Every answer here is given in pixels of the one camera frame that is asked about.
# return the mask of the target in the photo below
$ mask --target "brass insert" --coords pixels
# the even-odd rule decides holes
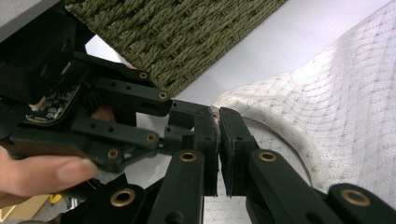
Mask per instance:
[[[140,73],[139,77],[144,79],[144,78],[148,77],[148,74],[147,73]]]
[[[365,194],[355,189],[343,189],[341,195],[347,202],[357,206],[367,207],[371,204],[370,199]]]
[[[111,160],[115,160],[119,156],[119,151],[115,148],[111,148],[107,154],[108,158]]]
[[[166,92],[161,92],[160,93],[160,98],[161,99],[166,99],[166,97],[168,97],[168,94],[166,94]]]
[[[259,154],[259,158],[262,161],[276,161],[276,155],[271,152],[262,152]]]
[[[195,161],[197,159],[197,155],[193,152],[186,152],[180,155],[180,159],[183,161]]]
[[[146,141],[147,142],[154,142],[155,140],[157,139],[157,137],[155,136],[155,134],[154,133],[149,133],[147,136],[146,136]]]
[[[123,207],[134,201],[134,190],[133,189],[120,189],[113,193],[110,202],[115,207]]]

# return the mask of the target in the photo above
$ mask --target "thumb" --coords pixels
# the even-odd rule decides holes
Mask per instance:
[[[22,197],[71,188],[97,172],[96,165],[78,157],[36,156],[12,160],[0,148],[0,190]]]

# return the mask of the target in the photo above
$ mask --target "woven texture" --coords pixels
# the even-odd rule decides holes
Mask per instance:
[[[287,0],[85,0],[66,8],[178,94]]]
[[[224,93],[221,106],[254,121],[262,147],[276,137],[268,130],[283,139],[280,153],[298,153],[314,188],[352,183],[396,208],[396,1],[301,69]]]

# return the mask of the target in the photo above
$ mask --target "white knitted fabric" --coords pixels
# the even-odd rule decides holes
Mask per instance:
[[[301,161],[314,188],[352,183],[396,208],[396,1],[306,66],[213,106],[240,112],[259,145],[304,176]]]

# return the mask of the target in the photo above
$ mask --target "green woven basket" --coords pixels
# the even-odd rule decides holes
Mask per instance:
[[[287,0],[68,0],[127,62],[176,95]]]

